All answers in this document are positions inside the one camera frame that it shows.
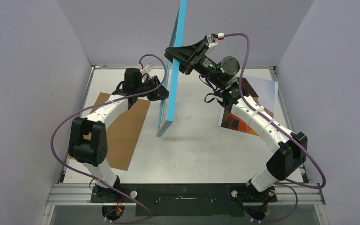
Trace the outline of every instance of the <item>colorful picture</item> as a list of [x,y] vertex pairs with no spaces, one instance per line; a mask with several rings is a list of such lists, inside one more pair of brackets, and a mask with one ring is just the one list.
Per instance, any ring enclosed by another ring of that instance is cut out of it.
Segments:
[[[271,117],[274,117],[278,97],[278,83],[256,77],[246,77],[242,80],[242,87],[248,91],[258,105],[263,105],[264,110]],[[219,126],[243,133],[258,135],[240,118],[222,109]]]

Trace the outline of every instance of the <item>gray wall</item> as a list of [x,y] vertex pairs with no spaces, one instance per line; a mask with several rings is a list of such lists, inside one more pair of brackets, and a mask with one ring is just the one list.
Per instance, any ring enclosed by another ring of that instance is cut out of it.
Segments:
[[[331,224],[360,224],[360,1],[315,0],[277,74],[293,128],[327,176]],[[307,173],[321,181],[311,163]]]
[[[136,65],[142,54],[163,57],[180,0],[58,0],[92,64]],[[189,0],[184,45],[213,32],[245,32],[248,67],[276,66],[313,0]],[[228,38],[212,58],[245,56],[241,37]]]
[[[0,0],[0,224],[39,224],[61,166],[49,139],[90,72],[56,0]],[[69,126],[56,140],[67,151]]]

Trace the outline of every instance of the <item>blue board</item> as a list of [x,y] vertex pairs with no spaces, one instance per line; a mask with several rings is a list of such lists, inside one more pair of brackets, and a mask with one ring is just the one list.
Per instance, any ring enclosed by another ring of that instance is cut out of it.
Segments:
[[[170,39],[169,47],[181,46],[183,42],[183,31],[184,31],[184,22],[186,20],[186,9],[187,9],[187,0],[180,1],[180,7],[177,12],[176,21],[174,23],[172,37]],[[166,61],[167,74],[169,77],[170,73],[170,61]],[[157,136],[161,137],[165,131],[172,124],[174,119],[174,112],[176,108],[176,96],[177,96],[177,83],[179,79],[179,62],[173,59],[172,67],[172,76],[170,82],[170,88],[168,88],[168,79],[164,82],[165,88],[169,90],[168,100],[161,100],[161,105],[159,108],[159,119],[158,119],[158,130]]]

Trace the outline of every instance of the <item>white floor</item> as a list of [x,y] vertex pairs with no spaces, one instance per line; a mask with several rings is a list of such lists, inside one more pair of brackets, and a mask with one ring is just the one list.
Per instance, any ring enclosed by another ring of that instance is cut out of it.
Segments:
[[[85,106],[92,105],[100,92],[114,91],[123,73],[124,69],[96,70]],[[162,69],[153,73],[162,80]],[[267,69],[246,70],[245,75],[271,80]],[[272,153],[260,137],[218,127],[220,106],[203,102],[210,91],[197,73],[180,74],[176,117],[162,137],[156,137],[159,102],[151,103],[129,169],[112,169],[122,183],[246,182],[265,167]],[[285,126],[279,102],[275,119]],[[87,172],[73,159],[69,164]],[[300,170],[289,178],[301,182]],[[64,178],[64,183],[89,182],[89,177],[70,170]]]

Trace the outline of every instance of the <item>black bracket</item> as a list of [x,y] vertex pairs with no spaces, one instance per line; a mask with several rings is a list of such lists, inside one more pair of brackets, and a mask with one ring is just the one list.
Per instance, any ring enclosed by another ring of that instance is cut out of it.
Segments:
[[[229,187],[229,192],[236,191],[236,196],[231,196],[231,201],[233,203],[263,203],[267,199],[271,198],[270,193],[275,193],[274,186],[269,187],[263,192],[258,192],[252,185],[248,187],[243,185],[234,185]],[[269,200],[270,203],[274,203],[277,201],[277,197],[273,197]]]
[[[233,104],[237,104],[238,99],[241,98],[238,79],[235,76],[240,70],[240,64],[232,56],[224,57],[221,62],[215,63],[205,55],[209,43],[216,38],[217,35],[211,34],[193,45],[168,47],[165,50],[165,57],[171,62],[176,59],[180,64],[180,72],[188,75],[195,70],[206,79],[207,83],[213,84],[215,88],[210,86],[214,91],[213,95],[221,98],[217,100],[219,104],[231,111]],[[248,94],[245,89],[242,89],[242,92],[244,95]]]
[[[147,79],[145,82],[142,82],[143,76],[139,69],[137,68],[127,68],[125,70],[125,78],[122,81],[116,90],[112,93],[113,95],[122,95],[129,96],[133,94],[143,93],[149,90],[154,89],[160,84],[160,81],[157,76],[153,76]],[[146,95],[141,95],[141,97],[147,97],[149,101],[158,101],[169,97],[169,91],[161,86],[157,90],[150,92]],[[138,97],[128,98],[129,109],[137,102]]]

